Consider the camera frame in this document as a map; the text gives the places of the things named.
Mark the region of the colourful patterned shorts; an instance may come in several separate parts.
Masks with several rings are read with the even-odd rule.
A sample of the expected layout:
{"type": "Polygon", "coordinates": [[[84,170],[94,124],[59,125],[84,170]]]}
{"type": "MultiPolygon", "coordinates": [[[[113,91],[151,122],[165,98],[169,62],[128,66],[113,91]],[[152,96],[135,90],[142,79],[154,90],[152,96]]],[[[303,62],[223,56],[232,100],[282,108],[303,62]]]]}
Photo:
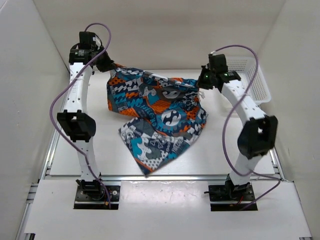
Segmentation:
{"type": "Polygon", "coordinates": [[[192,78],[115,64],[106,91],[109,111],[132,118],[118,132],[145,176],[182,155],[207,123],[192,78]]]}

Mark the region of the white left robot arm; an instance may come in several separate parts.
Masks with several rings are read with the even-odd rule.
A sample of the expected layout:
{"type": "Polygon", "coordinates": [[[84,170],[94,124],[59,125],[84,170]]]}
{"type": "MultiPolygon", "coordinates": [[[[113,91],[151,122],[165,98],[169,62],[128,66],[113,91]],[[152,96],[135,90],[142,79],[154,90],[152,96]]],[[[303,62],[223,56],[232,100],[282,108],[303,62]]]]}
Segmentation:
{"type": "Polygon", "coordinates": [[[76,182],[80,191],[94,201],[106,200],[108,194],[101,183],[101,172],[93,148],[97,125],[87,110],[89,81],[97,60],[88,63],[103,50],[103,45],[99,43],[78,43],[70,49],[71,87],[67,90],[63,110],[57,113],[57,121],[66,139],[77,152],[81,175],[76,182]]]}

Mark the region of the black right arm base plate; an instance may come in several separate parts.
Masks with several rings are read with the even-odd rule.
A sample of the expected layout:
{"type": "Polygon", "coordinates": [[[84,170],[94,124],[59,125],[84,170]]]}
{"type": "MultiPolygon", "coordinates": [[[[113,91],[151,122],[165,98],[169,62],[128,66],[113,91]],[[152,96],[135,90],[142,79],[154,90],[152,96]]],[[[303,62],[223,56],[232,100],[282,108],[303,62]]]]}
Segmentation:
{"type": "Polygon", "coordinates": [[[209,196],[211,212],[257,211],[255,193],[251,184],[245,190],[227,192],[224,185],[209,185],[203,192],[209,196]]]}

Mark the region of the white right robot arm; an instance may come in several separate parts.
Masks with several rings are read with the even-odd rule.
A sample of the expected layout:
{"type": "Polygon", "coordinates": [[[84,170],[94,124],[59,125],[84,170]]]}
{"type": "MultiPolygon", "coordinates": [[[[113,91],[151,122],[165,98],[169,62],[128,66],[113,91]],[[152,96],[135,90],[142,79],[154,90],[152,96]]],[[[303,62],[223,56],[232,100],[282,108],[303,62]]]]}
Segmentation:
{"type": "Polygon", "coordinates": [[[218,89],[232,105],[242,123],[237,139],[239,155],[225,182],[224,193],[230,200],[238,199],[248,188],[256,165],[275,146],[278,119],[261,110],[250,95],[237,72],[227,66],[216,72],[208,65],[201,67],[197,85],[202,89],[218,89]]]}

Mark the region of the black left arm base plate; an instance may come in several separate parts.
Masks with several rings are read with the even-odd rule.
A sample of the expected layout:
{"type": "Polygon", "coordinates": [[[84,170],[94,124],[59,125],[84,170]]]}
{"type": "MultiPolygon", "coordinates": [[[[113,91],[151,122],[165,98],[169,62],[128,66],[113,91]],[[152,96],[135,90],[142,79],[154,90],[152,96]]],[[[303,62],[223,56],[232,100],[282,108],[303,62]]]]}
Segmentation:
{"type": "Polygon", "coordinates": [[[106,185],[110,196],[110,202],[102,188],[100,193],[87,193],[78,185],[75,193],[73,208],[76,210],[118,210],[121,186],[120,185],[106,185]]]}

